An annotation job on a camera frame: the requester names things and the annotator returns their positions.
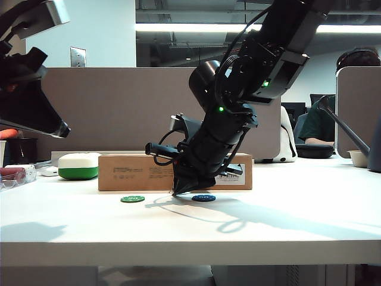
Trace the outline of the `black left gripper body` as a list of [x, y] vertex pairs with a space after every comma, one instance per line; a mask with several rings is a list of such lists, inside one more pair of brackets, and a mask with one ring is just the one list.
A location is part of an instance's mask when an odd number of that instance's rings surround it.
[[11, 44], [1, 41], [1, 90], [12, 92], [21, 83], [41, 80], [47, 73], [43, 62], [48, 57], [33, 47], [27, 54], [7, 55]]

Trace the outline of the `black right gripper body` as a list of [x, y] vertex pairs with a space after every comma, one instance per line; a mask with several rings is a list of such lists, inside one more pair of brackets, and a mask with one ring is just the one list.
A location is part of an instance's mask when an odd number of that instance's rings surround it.
[[173, 166], [193, 167], [201, 178], [223, 172], [235, 155], [232, 149], [239, 148], [247, 131], [258, 126], [252, 114], [208, 114], [202, 122], [183, 114], [171, 119], [170, 130], [184, 133], [185, 139], [175, 147], [149, 142], [146, 154], [167, 158]]

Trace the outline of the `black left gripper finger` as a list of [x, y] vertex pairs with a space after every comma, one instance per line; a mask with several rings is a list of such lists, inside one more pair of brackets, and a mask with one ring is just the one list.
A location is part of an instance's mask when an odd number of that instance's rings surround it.
[[65, 138], [70, 128], [55, 111], [40, 80], [8, 85], [1, 89], [1, 124]]

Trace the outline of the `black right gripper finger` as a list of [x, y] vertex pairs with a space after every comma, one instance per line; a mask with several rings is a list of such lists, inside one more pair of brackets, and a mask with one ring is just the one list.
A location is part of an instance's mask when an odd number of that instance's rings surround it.
[[198, 176], [193, 167], [173, 166], [173, 195], [192, 191], [198, 185]]
[[184, 178], [180, 180], [180, 194], [214, 186], [214, 178]]

